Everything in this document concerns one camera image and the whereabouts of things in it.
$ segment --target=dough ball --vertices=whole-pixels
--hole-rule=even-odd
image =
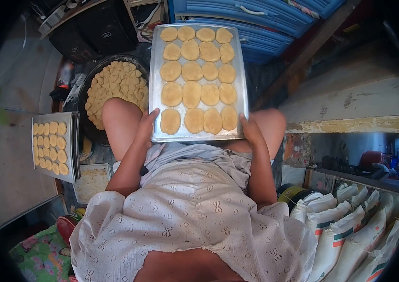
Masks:
[[[203,27],[196,32],[196,37],[202,42],[212,42],[215,39],[215,31],[208,27]]]
[[[204,131],[218,134],[222,130],[222,117],[215,108],[210,108],[204,113]]]
[[[219,70],[212,62],[207,62],[203,65],[203,76],[208,81],[215,80],[219,76]]]
[[[216,62],[220,59],[220,50],[212,42],[201,42],[199,44],[200,59],[206,62]]]
[[[59,159],[60,163],[65,163],[68,160],[67,153],[65,150],[59,150],[57,152],[57,158]]]
[[[175,27],[164,28],[160,33],[160,38],[167,42],[175,40],[177,38],[177,29]]]
[[[63,137],[57,138],[57,146],[61,149],[64,150],[65,147],[67,146],[67,141]]]
[[[59,123],[59,126],[57,127],[57,133],[60,135],[65,135],[67,132],[67,124],[64,122]]]
[[[200,48],[198,47],[198,43],[194,39],[183,42],[182,46],[180,47],[180,54],[185,59],[191,61],[197,60],[200,55]]]
[[[169,107],[175,107],[182,102],[182,86],[170,81],[165,84],[160,95],[162,103]]]
[[[165,81],[175,81],[182,70],[182,66],[179,62],[171,61],[163,64],[160,68],[160,76]]]
[[[175,109],[166,109],[162,112],[160,130],[168,135],[173,135],[179,130],[180,114]]]
[[[222,62],[224,64],[227,64],[230,61],[232,61],[232,59],[234,59],[234,56],[236,55],[234,53],[234,49],[232,48],[232,46],[229,43],[225,43],[220,46],[220,54],[221,54]]]
[[[221,83],[233,83],[236,79],[236,70],[231,65],[219,67],[219,80]]]
[[[218,43],[224,44],[231,42],[231,38],[233,37],[234,35],[232,35],[232,33],[230,33],[226,28],[221,27],[217,30],[217,36],[215,39]]]
[[[59,164],[59,171],[63,175],[67,175],[70,172],[68,166],[64,163]]]
[[[180,58],[180,47],[174,43],[168,44],[163,49],[163,58],[170,61],[177,61]]]
[[[189,109],[196,108],[201,100],[201,84],[187,81],[182,88],[182,103]]]
[[[195,30],[191,27],[181,27],[177,30],[177,37],[181,41],[189,41],[195,38]]]
[[[49,124],[49,132],[55,134],[57,133],[57,128],[58,128],[58,122],[51,121],[51,123]]]
[[[208,106],[218,104],[220,100],[219,88],[213,83],[203,84],[201,86],[201,100]]]
[[[202,132],[204,128],[204,112],[201,109],[188,109],[185,113],[184,124],[193,134]]]
[[[187,62],[182,66],[182,78],[198,81],[203,78],[203,70],[197,62]]]
[[[237,92],[232,85],[228,83],[222,83],[219,87],[219,91],[220,91],[220,100],[223,103],[230,105],[236,101]]]
[[[237,112],[232,106],[226,106],[220,113],[224,130],[233,130],[237,126]]]

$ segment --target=baking tray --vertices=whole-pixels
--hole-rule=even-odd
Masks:
[[[57,136],[62,136],[66,140],[66,147],[65,147],[65,152],[66,156],[68,157],[68,160],[66,161],[66,165],[69,169],[69,173],[67,175],[62,175],[62,174],[55,174],[52,170],[49,171],[46,168],[41,168],[40,166],[35,166],[35,163],[33,163],[33,168],[36,169],[37,171],[47,174],[49,176],[61,179],[63,181],[67,181],[70,183],[75,183],[76,177],[75,177],[75,171],[74,171],[74,165],[73,165],[73,143],[72,143],[72,138],[73,138],[73,113],[72,112],[61,112],[61,113],[53,113],[53,114],[46,114],[46,115],[39,115],[39,116],[34,116],[32,118],[32,128],[34,123],[46,123],[46,122],[51,122],[51,121],[56,121],[58,123],[60,122],[65,122],[66,123],[66,133],[65,135],[60,135],[59,133],[56,133]],[[32,161],[33,161],[33,143],[32,144]]]
[[[240,122],[237,123],[237,127],[234,130],[224,130],[222,129],[217,135],[214,135],[212,133],[207,133],[207,132],[200,132],[198,134],[193,134],[190,133],[187,128],[184,125],[184,116],[185,112],[187,111],[187,108],[184,106],[183,103],[175,106],[175,107],[168,107],[166,105],[162,104],[160,94],[162,93],[163,86],[167,83],[160,77],[160,68],[162,65],[166,62],[169,62],[168,60],[163,59],[163,49],[165,46],[169,43],[175,43],[179,47],[182,45],[182,41],[177,38],[173,42],[165,42],[160,38],[160,32],[164,28],[167,27],[176,27],[179,29],[181,26],[190,26],[192,27],[195,31],[200,30],[203,27],[208,27],[213,29],[215,32],[223,27],[226,28],[230,33],[233,34],[233,38],[231,39],[231,42],[229,43],[232,48],[234,48],[235,52],[235,57],[234,59],[229,62],[230,65],[234,67],[236,70],[236,80],[232,83],[234,88],[237,91],[237,101],[234,103],[234,107],[236,108],[237,114],[239,113],[244,113],[244,115],[248,118],[248,96],[247,96],[247,91],[246,91],[246,78],[245,78],[245,69],[243,66],[243,57],[242,57],[242,48],[240,45],[240,39],[239,39],[239,33],[235,27],[226,27],[226,26],[220,26],[220,25],[213,25],[213,24],[164,24],[164,25],[157,25],[154,28],[154,35],[153,35],[153,44],[151,48],[151,66],[150,66],[150,73],[149,73],[149,112],[154,110],[155,108],[159,108],[160,112],[162,112],[165,109],[168,108],[173,108],[177,110],[180,114],[180,127],[178,132],[176,132],[174,135],[168,135],[166,133],[163,133],[160,130],[160,120],[161,120],[161,115],[159,115],[156,118],[155,124],[154,124],[154,131],[153,135],[151,137],[151,140],[153,142],[180,142],[180,141],[208,141],[208,140],[226,140],[226,139],[243,139],[245,138],[243,135],[243,129],[242,125]],[[198,38],[195,37],[195,40],[198,42],[198,44],[201,42]],[[215,46],[219,48],[221,46],[220,43],[218,43],[216,40],[213,41]],[[186,62],[189,60],[181,57],[179,60],[179,63],[181,65],[184,65]],[[203,65],[206,62],[202,59],[197,59],[196,62],[199,65]],[[222,61],[219,60],[214,63],[215,66],[218,68],[223,65]],[[185,81],[182,79],[182,76],[179,76],[178,79],[175,80],[175,82],[179,83],[180,85],[184,86]],[[202,78],[201,80],[198,81],[201,85],[205,83],[215,83],[217,86],[220,86],[220,81],[219,79],[215,79],[214,81],[208,81],[205,78]],[[197,108],[202,109],[204,111],[210,109],[210,108],[216,108],[219,112],[225,107],[225,104],[223,104],[221,101],[219,101],[218,104],[215,106],[206,106],[203,102],[199,102],[199,105]]]

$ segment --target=wooden beam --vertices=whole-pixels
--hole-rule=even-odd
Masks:
[[[336,32],[347,17],[353,12],[361,0],[348,0],[340,8],[338,8],[317,31],[317,34],[305,45],[303,50],[287,66],[278,78],[265,90],[264,94],[255,102],[252,111],[260,110],[265,102],[278,93],[280,89],[287,83],[288,79],[297,73],[297,71],[312,58],[317,50]]]

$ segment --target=blue plastic drawer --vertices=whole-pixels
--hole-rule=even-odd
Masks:
[[[249,22],[301,37],[314,19],[281,0],[173,0],[175,15],[200,16]]]

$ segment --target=leg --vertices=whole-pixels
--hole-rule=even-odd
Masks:
[[[104,103],[102,122],[117,161],[123,159],[134,141],[142,115],[137,105],[121,98],[110,98]]]
[[[286,131],[286,119],[277,109],[259,110],[254,112],[254,116],[264,136],[265,143],[267,143],[267,147],[269,148],[270,159],[273,160]],[[251,153],[250,145],[246,140],[232,141],[224,146],[224,149],[241,153]]]

